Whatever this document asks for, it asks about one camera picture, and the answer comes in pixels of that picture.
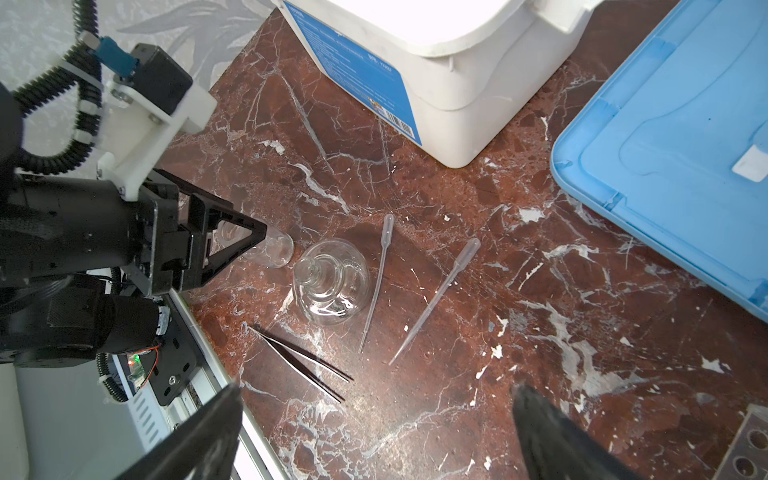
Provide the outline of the clear acrylic test tube rack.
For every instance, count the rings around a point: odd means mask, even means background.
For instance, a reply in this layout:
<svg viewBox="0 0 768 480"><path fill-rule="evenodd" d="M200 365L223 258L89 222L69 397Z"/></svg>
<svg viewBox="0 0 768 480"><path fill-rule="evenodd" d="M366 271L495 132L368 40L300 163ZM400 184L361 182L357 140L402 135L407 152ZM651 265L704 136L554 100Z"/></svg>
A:
<svg viewBox="0 0 768 480"><path fill-rule="evenodd" d="M767 480L766 406L748 406L745 419L713 479Z"/></svg>

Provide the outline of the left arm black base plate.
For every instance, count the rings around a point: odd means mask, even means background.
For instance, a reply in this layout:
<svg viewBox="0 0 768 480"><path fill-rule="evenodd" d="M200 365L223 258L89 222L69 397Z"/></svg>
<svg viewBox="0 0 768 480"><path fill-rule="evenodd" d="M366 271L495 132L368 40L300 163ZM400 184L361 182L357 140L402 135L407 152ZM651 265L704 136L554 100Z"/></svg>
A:
<svg viewBox="0 0 768 480"><path fill-rule="evenodd" d="M170 308L169 326L161 337L159 356L151 355L149 386L161 407L167 407L189 385L202 366L203 356L189 327L169 295L163 296Z"/></svg>

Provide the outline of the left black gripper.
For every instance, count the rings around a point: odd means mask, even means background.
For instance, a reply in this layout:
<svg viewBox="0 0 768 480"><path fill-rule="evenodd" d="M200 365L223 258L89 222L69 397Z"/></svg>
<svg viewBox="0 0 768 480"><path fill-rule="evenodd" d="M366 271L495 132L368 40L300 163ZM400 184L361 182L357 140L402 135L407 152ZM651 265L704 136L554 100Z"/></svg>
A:
<svg viewBox="0 0 768 480"><path fill-rule="evenodd" d="M179 220L179 196L187 198ZM110 181L17 175L1 204L1 285L21 288L102 268L120 268L148 296L207 285L268 226L165 170L135 201Z"/></svg>

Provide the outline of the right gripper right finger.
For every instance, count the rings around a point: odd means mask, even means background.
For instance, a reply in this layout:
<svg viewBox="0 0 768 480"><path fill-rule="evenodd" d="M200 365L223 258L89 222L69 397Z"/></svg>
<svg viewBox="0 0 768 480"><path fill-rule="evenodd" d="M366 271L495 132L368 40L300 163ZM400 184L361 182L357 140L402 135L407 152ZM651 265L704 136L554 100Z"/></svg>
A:
<svg viewBox="0 0 768 480"><path fill-rule="evenodd" d="M530 479L637 479L529 385L514 390L512 414Z"/></svg>

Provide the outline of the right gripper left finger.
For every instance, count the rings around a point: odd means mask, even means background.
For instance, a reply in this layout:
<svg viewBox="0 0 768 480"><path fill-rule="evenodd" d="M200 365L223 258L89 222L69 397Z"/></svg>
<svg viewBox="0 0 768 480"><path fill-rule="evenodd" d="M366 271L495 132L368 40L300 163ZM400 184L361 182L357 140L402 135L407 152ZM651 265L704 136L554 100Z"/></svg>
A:
<svg viewBox="0 0 768 480"><path fill-rule="evenodd" d="M230 384L119 479L228 479L242 428L241 388Z"/></svg>

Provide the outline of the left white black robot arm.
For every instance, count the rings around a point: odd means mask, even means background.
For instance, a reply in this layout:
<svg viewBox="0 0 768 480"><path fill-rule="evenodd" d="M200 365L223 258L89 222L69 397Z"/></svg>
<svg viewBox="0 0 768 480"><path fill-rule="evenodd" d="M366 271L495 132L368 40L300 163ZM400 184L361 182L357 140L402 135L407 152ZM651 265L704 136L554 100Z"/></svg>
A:
<svg viewBox="0 0 768 480"><path fill-rule="evenodd" d="M160 47L120 48L92 1L76 43L1 93L1 360L76 366L152 348L158 298L206 285L265 223L157 163L216 101Z"/></svg>

